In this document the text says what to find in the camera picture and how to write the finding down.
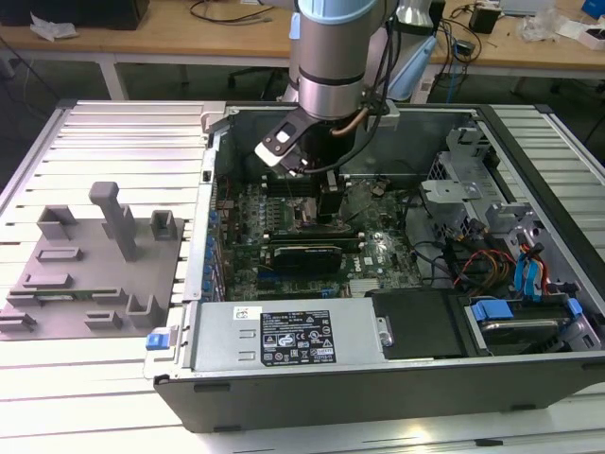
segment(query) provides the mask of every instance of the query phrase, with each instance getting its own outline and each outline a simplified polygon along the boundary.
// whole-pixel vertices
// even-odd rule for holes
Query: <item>motherboard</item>
[[[228,301],[361,297],[422,284],[401,223],[408,192],[357,180],[327,223],[298,188],[286,186],[285,197],[270,192],[230,182],[218,190]]]

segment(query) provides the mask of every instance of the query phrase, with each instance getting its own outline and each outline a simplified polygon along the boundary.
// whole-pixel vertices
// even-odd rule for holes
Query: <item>power supply label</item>
[[[266,366],[337,362],[330,311],[261,314],[261,362]]]

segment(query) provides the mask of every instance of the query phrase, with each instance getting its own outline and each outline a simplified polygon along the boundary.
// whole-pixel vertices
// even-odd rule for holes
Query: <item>desk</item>
[[[50,43],[34,35],[27,27],[0,27],[0,35],[25,59],[59,61],[94,61],[99,64],[112,99],[127,99],[128,94],[115,64],[172,63],[216,64],[236,66],[288,66],[290,13],[276,9],[268,14],[272,22],[254,26],[220,26],[203,22],[189,14],[187,0],[150,0],[149,11],[139,28],[116,31],[79,28],[73,40]],[[445,15],[469,0],[448,0]],[[565,16],[586,19],[582,0],[558,0]],[[242,6],[235,0],[210,6],[216,18],[237,17],[261,7]],[[470,15],[458,20],[468,24]],[[469,74],[486,76],[547,77],[561,79],[605,78],[605,56],[582,44],[561,37],[557,43],[524,43],[516,35],[519,19],[504,17],[491,35],[480,35],[483,51],[469,65]],[[457,37],[473,40],[460,27]],[[441,70],[446,53],[440,33],[431,64],[412,98],[425,103],[434,77]],[[0,61],[12,58],[0,48]]]
[[[454,8],[468,3],[468,0],[448,0],[444,17],[449,17]],[[592,19],[580,9],[582,3],[583,0],[557,0],[557,7],[560,14],[571,20],[590,23]],[[470,13],[463,13],[456,20],[468,26],[470,18]],[[563,36],[557,42],[524,43],[516,32],[520,20],[515,17],[503,17],[496,23],[492,34],[479,34],[483,50],[479,58],[469,65],[468,74],[519,78],[605,78],[605,54],[590,50]],[[458,39],[476,43],[476,38],[460,26],[453,25],[453,33]],[[439,33],[439,43],[412,102],[426,102],[433,80],[445,62],[446,49],[445,37],[443,33]]]
[[[24,59],[93,61],[98,63],[112,99],[128,99],[117,63],[213,64],[288,66],[291,13],[275,9],[271,22],[254,26],[221,26],[189,14],[187,0],[150,0],[137,30],[118,31],[78,27],[79,37],[50,43],[28,27],[0,26],[0,35]],[[213,4],[208,15],[238,17],[262,7]],[[0,60],[14,58],[0,48]]]

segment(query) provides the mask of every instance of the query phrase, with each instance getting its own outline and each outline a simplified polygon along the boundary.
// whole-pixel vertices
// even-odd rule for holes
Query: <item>blue tab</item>
[[[521,291],[523,288],[523,269],[525,267],[525,254],[519,255],[517,260],[517,268],[514,270],[514,289]]]
[[[534,291],[534,284],[536,280],[536,276],[538,275],[538,263],[532,260],[529,263],[529,269],[527,270],[526,284],[524,293],[526,296],[530,296],[534,301],[539,301],[540,296],[536,295]]]
[[[477,320],[478,322],[483,322],[485,319],[488,318],[487,314],[485,313],[485,310],[483,309],[483,306],[479,303],[477,303],[476,305],[472,305],[471,310],[473,311],[475,320]]]
[[[480,300],[471,306],[475,320],[512,319],[509,303],[506,300]]]
[[[567,305],[569,306],[571,313],[574,314],[574,318],[582,315],[582,306],[579,305],[579,301],[576,298],[569,298],[569,300],[567,300]]]
[[[170,334],[169,333],[151,333],[147,335],[147,342],[145,348],[148,351],[153,350],[167,350],[170,348]]]

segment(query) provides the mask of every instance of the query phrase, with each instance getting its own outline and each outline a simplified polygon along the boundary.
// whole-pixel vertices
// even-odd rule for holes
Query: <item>gray floor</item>
[[[34,69],[63,98],[108,98],[94,63],[37,61]],[[131,99],[257,100],[268,80],[268,73],[246,75],[237,79],[234,89],[229,89],[227,75],[239,68],[189,66],[191,82],[183,87],[177,66],[122,64],[119,69]],[[0,83],[0,189],[43,127],[39,111],[50,114],[55,105],[54,98],[33,75],[27,79],[27,70],[22,64],[16,65],[15,72],[13,79]],[[445,102],[448,83],[443,81],[443,86],[434,90],[429,101]],[[454,92],[453,102],[547,104],[580,140],[605,114],[604,97],[595,92],[596,80],[566,80],[558,94],[550,93],[551,79],[528,79],[519,95],[510,92],[513,83],[512,78],[470,76]],[[278,81],[269,95],[276,97],[284,88],[285,81]],[[24,98],[35,108],[24,104]],[[589,149],[601,161],[605,160],[604,139],[605,124],[602,124],[589,143]]]

